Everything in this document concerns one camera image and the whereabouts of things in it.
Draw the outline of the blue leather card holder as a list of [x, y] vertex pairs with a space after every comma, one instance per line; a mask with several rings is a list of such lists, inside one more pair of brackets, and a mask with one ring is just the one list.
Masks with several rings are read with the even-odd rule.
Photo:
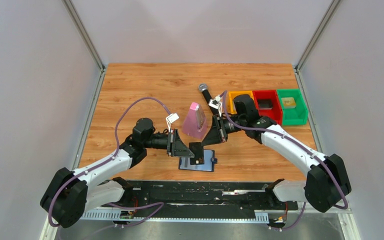
[[181, 157], [179, 159], [178, 169], [199, 172], [214, 172], [215, 164], [218, 163], [216, 152], [211, 149], [203, 150], [203, 157], [194, 159], [190, 157]]

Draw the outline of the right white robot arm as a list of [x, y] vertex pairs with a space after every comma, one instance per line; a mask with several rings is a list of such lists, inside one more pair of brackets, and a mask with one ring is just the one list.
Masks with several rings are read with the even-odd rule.
[[208, 90], [202, 95], [212, 116], [210, 130], [201, 146], [227, 142], [229, 134], [244, 131], [246, 136], [287, 159], [305, 176], [304, 182], [280, 180], [265, 195], [266, 204], [278, 209], [285, 202], [306, 202], [321, 213], [335, 207], [346, 210], [346, 196], [352, 187], [343, 159], [312, 149], [288, 134], [280, 124], [266, 115], [260, 115], [254, 100], [247, 94], [234, 98], [235, 114], [229, 114], [225, 106], [226, 92], [212, 97]]

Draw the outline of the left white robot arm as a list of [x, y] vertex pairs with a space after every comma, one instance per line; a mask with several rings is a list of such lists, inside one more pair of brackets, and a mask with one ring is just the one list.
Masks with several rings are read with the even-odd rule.
[[39, 202], [51, 225], [68, 228], [83, 213], [109, 203], [129, 206], [133, 193], [128, 183], [120, 177], [112, 180], [109, 177], [138, 165], [148, 149], [165, 150], [169, 157], [195, 156], [182, 142], [177, 129], [155, 132], [153, 121], [141, 118], [132, 134], [110, 155], [76, 170], [63, 167], [55, 173]]

